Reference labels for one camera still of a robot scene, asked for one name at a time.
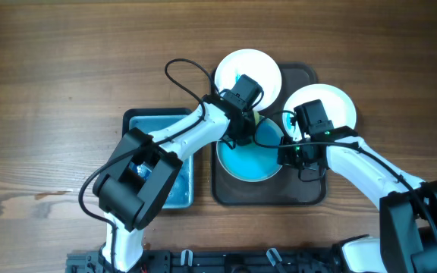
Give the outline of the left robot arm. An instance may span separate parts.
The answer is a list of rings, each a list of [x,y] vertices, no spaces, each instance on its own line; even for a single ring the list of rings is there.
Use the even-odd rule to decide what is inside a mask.
[[[114,272],[128,272],[143,255],[143,230],[165,204],[186,159],[223,138],[253,134],[256,111],[228,102],[204,102],[176,123],[144,133],[129,130],[109,160],[90,176],[108,225],[102,255]]]

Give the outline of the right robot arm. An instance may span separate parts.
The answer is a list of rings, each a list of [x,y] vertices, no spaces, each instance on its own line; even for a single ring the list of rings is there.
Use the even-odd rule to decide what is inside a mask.
[[[425,182],[373,151],[354,131],[281,139],[279,161],[317,163],[349,180],[379,210],[380,236],[339,247],[346,272],[437,272],[437,180]]]

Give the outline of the white plate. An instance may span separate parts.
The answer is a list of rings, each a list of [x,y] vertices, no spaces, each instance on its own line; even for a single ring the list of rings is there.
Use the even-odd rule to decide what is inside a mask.
[[[231,89],[243,74],[255,80],[264,91],[263,99],[254,110],[262,111],[271,106],[282,85],[281,71],[276,62],[260,50],[237,50],[219,63],[215,70],[215,85],[219,91]]]
[[[281,128],[271,119],[261,123],[256,140],[267,146],[278,146],[284,136]],[[220,165],[234,178],[246,182],[260,182],[273,177],[282,166],[277,163],[278,150],[264,148],[254,142],[230,149],[223,142],[216,145]]]
[[[357,111],[351,98],[341,89],[328,84],[311,84],[300,88],[286,100],[284,111],[293,111],[295,107],[319,99],[326,116],[333,128],[322,128],[318,133],[301,133],[297,122],[292,123],[292,114],[282,115],[285,133],[294,141],[311,138],[318,141],[331,141],[340,138],[341,132],[348,131],[344,127],[354,129],[357,124]]]

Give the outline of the green yellow sponge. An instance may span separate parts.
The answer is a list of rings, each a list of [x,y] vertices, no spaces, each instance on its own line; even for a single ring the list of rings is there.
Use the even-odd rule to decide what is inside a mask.
[[[257,111],[253,111],[253,124],[254,127],[257,127],[257,124],[260,122],[260,114]]]

